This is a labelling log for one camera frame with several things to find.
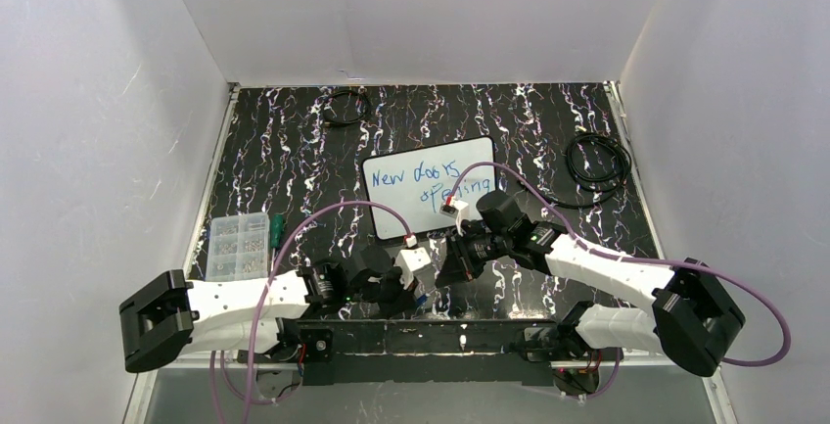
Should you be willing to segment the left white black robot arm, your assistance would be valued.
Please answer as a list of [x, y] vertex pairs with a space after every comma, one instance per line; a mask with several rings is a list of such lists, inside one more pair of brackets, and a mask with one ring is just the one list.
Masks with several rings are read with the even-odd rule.
[[416, 274], [431, 263], [422, 247], [391, 256], [370, 246], [352, 259], [321, 259], [273, 279], [197, 281], [166, 271], [118, 308], [124, 368], [149, 372], [190, 353], [293, 351], [301, 345], [298, 320], [350, 303], [375, 304], [390, 318], [417, 307]]

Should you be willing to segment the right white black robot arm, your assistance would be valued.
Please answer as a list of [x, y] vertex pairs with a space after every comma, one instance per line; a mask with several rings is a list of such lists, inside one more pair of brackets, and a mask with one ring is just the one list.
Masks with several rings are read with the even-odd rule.
[[470, 282], [500, 258], [551, 277], [574, 280], [605, 292], [623, 307], [582, 303], [558, 324], [557, 343], [573, 352], [635, 349], [668, 357], [675, 365], [710, 377], [746, 324], [719, 280], [701, 264], [664, 266], [642, 262], [571, 236], [549, 221], [534, 221], [505, 192], [479, 198], [480, 219], [466, 203], [448, 199], [440, 214], [453, 218], [447, 254], [436, 284]]

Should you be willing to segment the white whiteboard black frame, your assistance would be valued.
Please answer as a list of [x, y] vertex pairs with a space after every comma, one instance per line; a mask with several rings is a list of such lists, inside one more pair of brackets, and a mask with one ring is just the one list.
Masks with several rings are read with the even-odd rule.
[[469, 205], [469, 218], [480, 217], [477, 200], [497, 188], [494, 161], [493, 140], [480, 136], [369, 157], [360, 170], [368, 200], [399, 213], [412, 232], [423, 234], [454, 224], [440, 212], [449, 197]]

